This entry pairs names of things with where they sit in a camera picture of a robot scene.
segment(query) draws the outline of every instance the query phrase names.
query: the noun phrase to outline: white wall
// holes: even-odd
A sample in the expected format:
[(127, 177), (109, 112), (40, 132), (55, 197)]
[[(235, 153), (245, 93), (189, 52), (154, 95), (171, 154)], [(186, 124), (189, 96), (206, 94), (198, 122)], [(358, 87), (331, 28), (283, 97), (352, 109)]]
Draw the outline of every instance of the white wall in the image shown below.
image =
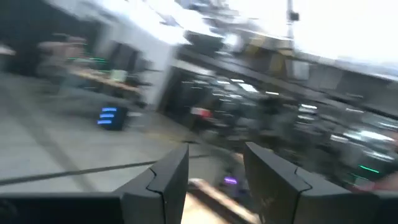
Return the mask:
[(110, 24), (103, 40), (99, 44), (100, 51), (110, 49), (110, 43), (115, 40), (143, 52), (145, 59), (153, 63), (152, 69), (161, 72), (150, 72), (146, 81), (153, 84), (145, 91), (146, 102), (155, 105), (163, 94), (169, 80), (171, 61), (174, 59), (177, 46), (186, 42), (183, 38), (183, 29), (160, 24), (162, 20), (141, 0), (48, 0), (62, 10), (82, 16), (81, 13), (95, 15), (89, 9), (81, 10), (81, 2), (90, 1), (119, 19), (118, 24)]

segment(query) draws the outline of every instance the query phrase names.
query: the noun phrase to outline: purple led light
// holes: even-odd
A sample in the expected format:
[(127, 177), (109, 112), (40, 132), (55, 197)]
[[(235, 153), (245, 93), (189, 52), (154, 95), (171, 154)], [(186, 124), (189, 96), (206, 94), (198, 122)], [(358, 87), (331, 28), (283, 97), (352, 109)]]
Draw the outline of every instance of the purple led light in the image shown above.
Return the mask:
[(232, 177), (224, 177), (224, 182), (227, 184), (237, 184), (238, 181)]

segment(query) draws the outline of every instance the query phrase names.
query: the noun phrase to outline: blue led light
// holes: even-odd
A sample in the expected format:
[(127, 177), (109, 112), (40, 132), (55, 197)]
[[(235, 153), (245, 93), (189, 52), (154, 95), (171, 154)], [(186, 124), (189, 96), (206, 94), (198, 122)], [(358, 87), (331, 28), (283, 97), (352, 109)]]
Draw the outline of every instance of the blue led light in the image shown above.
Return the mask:
[(99, 116), (99, 118), (113, 118), (113, 117), (114, 117), (113, 114), (101, 114), (101, 115)]
[(97, 121), (97, 124), (112, 124), (111, 120)]
[(116, 108), (102, 108), (102, 112), (116, 111)]

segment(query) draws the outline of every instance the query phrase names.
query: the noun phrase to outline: gray floor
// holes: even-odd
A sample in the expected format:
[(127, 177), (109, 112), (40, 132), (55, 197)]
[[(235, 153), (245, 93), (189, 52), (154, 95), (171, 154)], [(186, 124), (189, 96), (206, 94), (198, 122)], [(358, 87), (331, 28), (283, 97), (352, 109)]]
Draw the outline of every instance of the gray floor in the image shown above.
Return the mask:
[[(189, 136), (184, 128), (153, 113), (123, 132), (95, 123), (101, 106), (91, 99), (44, 97), (36, 80), (2, 77), (0, 86), (0, 181), (29, 175), (156, 161)], [(190, 156), (208, 153), (190, 144)], [(112, 191), (147, 166), (0, 186), (0, 192)], [(213, 182), (221, 163), (190, 159), (190, 177)]]

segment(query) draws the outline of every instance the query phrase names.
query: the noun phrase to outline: wooden table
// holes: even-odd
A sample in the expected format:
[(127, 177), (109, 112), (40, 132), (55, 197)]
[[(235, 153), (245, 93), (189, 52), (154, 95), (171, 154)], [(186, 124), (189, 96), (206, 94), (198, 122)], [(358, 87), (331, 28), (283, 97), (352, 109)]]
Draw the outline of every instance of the wooden table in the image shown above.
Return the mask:
[(185, 196), (181, 224), (227, 224), (216, 212), (210, 210), (191, 194)]
[(101, 77), (100, 75), (95, 75), (95, 70), (88, 70), (88, 69), (77, 69), (77, 68), (69, 68), (71, 74), (79, 76), (81, 78), (85, 78), (88, 80), (97, 81), (103, 83), (108, 86), (113, 86), (116, 88), (120, 88), (127, 91), (139, 92), (139, 88), (126, 85), (125, 83), (116, 82), (109, 78)]
[[(202, 179), (190, 179), (190, 183), (202, 192), (215, 199), (218, 203), (227, 207), (233, 213), (239, 215), (247, 223), (258, 224), (260, 223), (258, 215), (250, 212), (224, 193), (215, 189), (209, 183)], [(210, 210), (206, 205), (201, 203), (194, 196), (187, 194), (185, 197), (185, 205), (183, 211), (182, 223), (228, 223), (222, 219), (215, 211)]]

